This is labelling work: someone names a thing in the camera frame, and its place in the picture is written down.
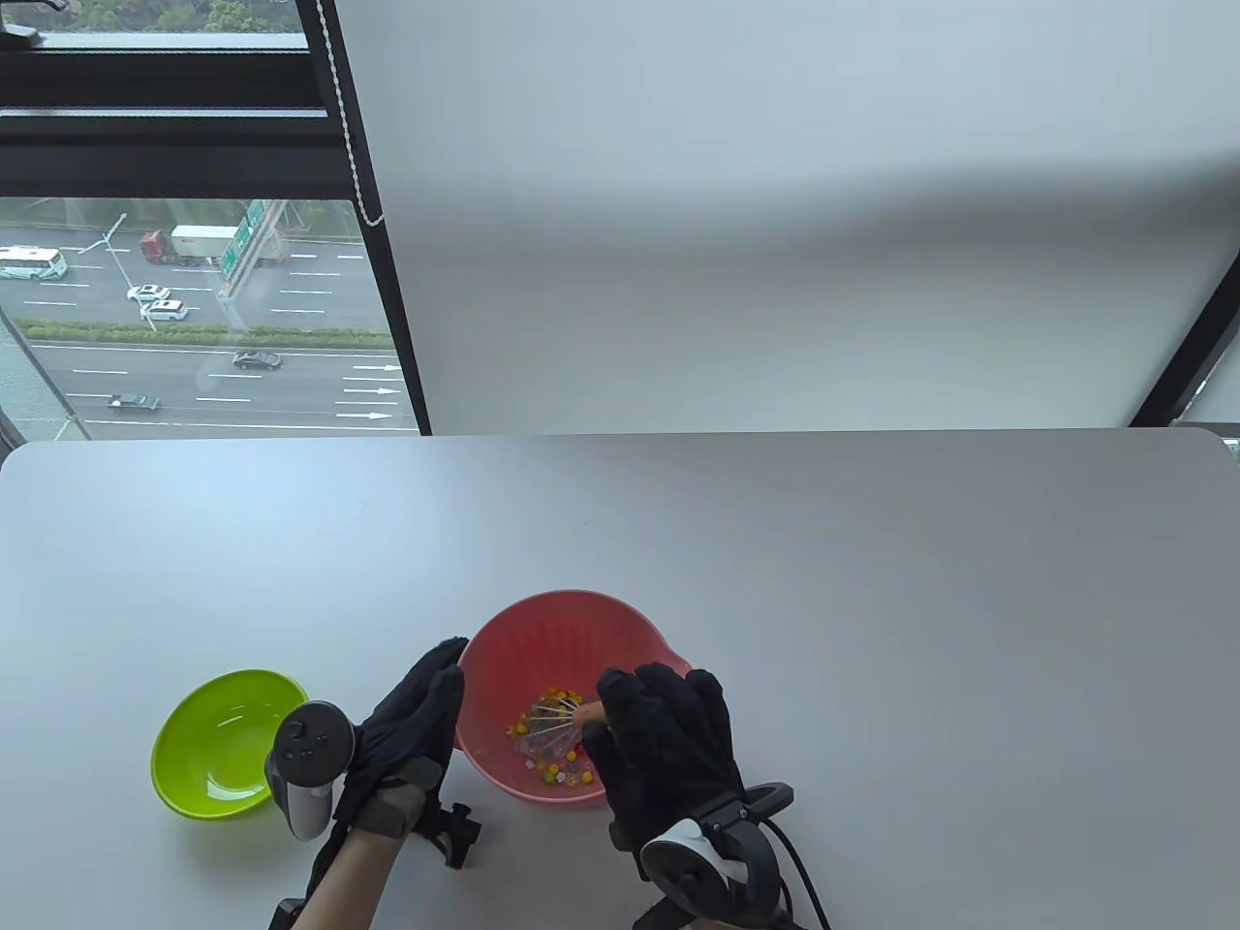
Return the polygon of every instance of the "green shrub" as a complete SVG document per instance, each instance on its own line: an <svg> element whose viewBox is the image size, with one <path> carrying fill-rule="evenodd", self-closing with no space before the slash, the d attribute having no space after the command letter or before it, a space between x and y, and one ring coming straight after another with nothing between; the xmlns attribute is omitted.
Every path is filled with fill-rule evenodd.
<svg viewBox="0 0 1240 930"><path fill-rule="evenodd" d="M387 348L394 350L388 332L370 330L290 330L254 326L247 335L227 326L182 326L134 322L73 322L63 320L17 320L22 335L32 342L129 342L156 346L227 346L243 348Z"/></svg>

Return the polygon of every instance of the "car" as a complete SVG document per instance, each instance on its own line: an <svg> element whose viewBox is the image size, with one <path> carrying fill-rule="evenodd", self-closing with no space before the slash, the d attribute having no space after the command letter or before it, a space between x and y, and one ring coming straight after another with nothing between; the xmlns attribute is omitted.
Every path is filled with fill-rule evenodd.
<svg viewBox="0 0 1240 930"><path fill-rule="evenodd" d="M234 355L233 366L237 368L267 368L268 371L275 371L284 366L284 360L275 352L249 350Z"/></svg>
<svg viewBox="0 0 1240 930"><path fill-rule="evenodd" d="M157 410L159 398L149 394L113 394L108 407L113 410Z"/></svg>
<svg viewBox="0 0 1240 930"><path fill-rule="evenodd" d="M184 320L188 310L180 300L156 300L153 304L143 304L141 314L144 320Z"/></svg>
<svg viewBox="0 0 1240 930"><path fill-rule="evenodd" d="M138 288L130 288L128 298L136 300L139 304L154 304L156 300L167 300L171 293L167 288L161 288L159 284L143 284Z"/></svg>

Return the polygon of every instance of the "bus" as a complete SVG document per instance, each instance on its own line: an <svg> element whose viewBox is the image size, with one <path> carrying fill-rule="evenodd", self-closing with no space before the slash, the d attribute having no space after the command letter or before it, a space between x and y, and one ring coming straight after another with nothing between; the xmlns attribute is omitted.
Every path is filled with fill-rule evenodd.
<svg viewBox="0 0 1240 930"><path fill-rule="evenodd" d="M35 249L25 246L0 248L0 278L48 280L63 278L69 270L60 249Z"/></svg>

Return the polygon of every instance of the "gloved hand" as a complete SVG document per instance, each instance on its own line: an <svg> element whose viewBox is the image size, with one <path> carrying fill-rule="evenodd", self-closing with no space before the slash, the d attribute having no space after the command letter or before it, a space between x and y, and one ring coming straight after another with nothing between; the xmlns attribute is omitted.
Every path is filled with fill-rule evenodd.
<svg viewBox="0 0 1240 930"><path fill-rule="evenodd" d="M720 794L744 796L732 753L732 718L711 672L681 678L665 665L599 680L606 724L585 725L583 743L615 815L611 838L639 853L650 839Z"/></svg>
<svg viewBox="0 0 1240 930"><path fill-rule="evenodd" d="M336 804L337 821L351 823L376 791L398 787L393 776L410 759L432 759L443 774L448 773L456 718L465 698L465 673L456 661L466 645L469 640L464 636L440 642L418 660L362 722L353 764ZM439 799L438 784L427 797Z"/></svg>
<svg viewBox="0 0 1240 930"><path fill-rule="evenodd" d="M327 873L345 836L372 797L410 818L412 828L417 828L423 810L438 810L439 786L451 760L456 718L465 697L465 673L456 661L467 642L456 637L430 650L357 728L353 761L336 804L336 825L315 858L306 898ZM409 764L418 759L438 764L434 784L404 784L399 774L408 773Z"/></svg>

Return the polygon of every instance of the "road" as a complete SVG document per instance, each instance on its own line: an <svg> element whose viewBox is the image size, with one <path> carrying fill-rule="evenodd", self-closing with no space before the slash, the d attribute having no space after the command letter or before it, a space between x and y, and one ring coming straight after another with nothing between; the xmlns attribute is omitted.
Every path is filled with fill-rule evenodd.
<svg viewBox="0 0 1240 930"><path fill-rule="evenodd" d="M215 298L223 284L216 269L150 264L143 258L140 238L126 232L112 238L117 258L135 285L169 288L191 308L186 324L227 322ZM112 255L102 246L79 254L98 239L99 234L71 229L0 227L0 246L58 248L69 264L69 273L60 281L0 280L0 308L10 319L140 322L138 305L125 299L128 285ZM362 246L295 242L293 253L281 265L255 268L238 291L237 309L247 326L388 331Z"/></svg>
<svg viewBox="0 0 1240 930"><path fill-rule="evenodd" d="M93 439L418 435L392 353L284 352L274 372L238 371L232 350L32 345ZM161 407L117 412L114 393Z"/></svg>

